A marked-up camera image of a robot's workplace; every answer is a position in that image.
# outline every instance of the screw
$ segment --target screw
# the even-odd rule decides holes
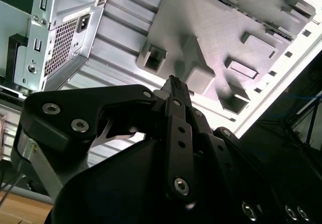
[[[27,69],[31,74],[37,74],[37,72],[38,72],[37,69],[35,68],[35,66],[33,66],[31,64],[27,67]]]
[[[297,216],[296,216],[295,212],[287,205],[285,206],[285,211],[290,216],[290,218],[292,218],[293,220],[297,220]]]
[[[309,221],[310,219],[308,218],[307,214],[304,212],[304,210],[301,207],[297,207],[298,213],[303,217],[304,220]]]
[[[175,179],[175,189],[182,195],[189,194],[189,186],[184,179],[181,179],[181,178]]]
[[[44,20],[44,19],[42,19],[40,22],[41,22],[42,25],[46,25],[47,24],[47,21]]]
[[[199,116],[199,117],[202,117],[202,113],[201,113],[201,111],[195,111],[195,113],[197,114],[197,116]]]
[[[152,97],[151,93],[150,92],[143,92],[143,94],[146,96],[146,97]]]
[[[42,106],[42,110],[44,113],[49,115],[56,115],[60,113],[60,107],[53,103],[46,103]]]
[[[230,137],[230,136],[231,136],[230,132],[229,132],[227,129],[224,129],[224,130],[222,131],[222,133],[223,133],[226,137]]]
[[[181,106],[181,103],[177,100],[173,100],[173,102],[177,105],[177,106]]]
[[[39,17],[37,15],[32,16],[32,19],[35,20],[36,22],[39,21]]]
[[[248,205],[247,203],[243,202],[241,204],[242,206],[242,209],[243,209],[243,212],[245,213],[245,215],[251,220],[251,221],[257,221],[257,216],[256,216],[256,213],[254,211],[254,209]]]
[[[71,122],[71,128],[76,132],[87,132],[90,126],[82,119],[75,119]]]

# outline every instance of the wooden surface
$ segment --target wooden surface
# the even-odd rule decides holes
[[[44,224],[52,206],[10,194],[0,209],[1,224]]]

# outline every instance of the ventilation holes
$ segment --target ventilation holes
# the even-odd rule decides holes
[[[45,76],[52,74],[59,67],[67,63],[76,25],[77,19],[74,19],[57,28],[52,59],[47,61],[45,65]]]

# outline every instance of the rectangular slot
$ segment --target rectangular slot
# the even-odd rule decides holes
[[[218,2],[220,2],[221,4],[224,4],[225,6],[231,8],[231,9],[236,9],[236,6],[234,4],[232,4],[231,2],[229,2],[228,0],[217,0]]]
[[[310,14],[306,13],[305,11],[301,10],[300,8],[293,7],[293,9],[307,19],[309,19],[311,17]]]
[[[266,35],[274,38],[276,41],[278,41],[279,43],[287,43],[290,44],[293,41],[293,38],[280,32],[277,29],[274,28],[268,28],[265,32]]]
[[[277,73],[271,70],[270,72],[268,72],[268,74],[270,74],[272,77],[275,77]]]
[[[239,74],[242,74],[243,76],[247,77],[247,78],[250,78],[252,80],[254,80],[257,75],[258,75],[258,72],[235,61],[235,60],[232,60],[232,59],[229,59],[228,60],[228,64],[227,64],[227,69],[231,69],[231,70],[234,70],[236,72],[238,72]]]
[[[311,32],[305,29],[305,30],[302,32],[302,34],[303,34],[305,37],[308,37],[308,36],[310,36]]]
[[[257,92],[257,93],[261,93],[262,92],[262,90],[259,89],[259,88],[255,88],[254,91]]]
[[[292,55],[293,55],[293,53],[291,53],[290,51],[287,51],[285,53],[285,56],[288,57],[288,58],[292,57]]]
[[[41,51],[41,40],[39,39],[35,39],[35,42],[34,42],[34,50],[40,52]]]
[[[263,56],[272,58],[275,53],[277,52],[277,49],[266,43],[265,41],[255,37],[252,34],[245,33],[241,40],[240,40],[245,46],[248,46],[251,48],[253,51],[258,51],[260,52]]]
[[[40,9],[46,11],[48,0],[40,0]]]
[[[210,0],[214,5],[225,11],[231,11],[237,9],[236,0]]]

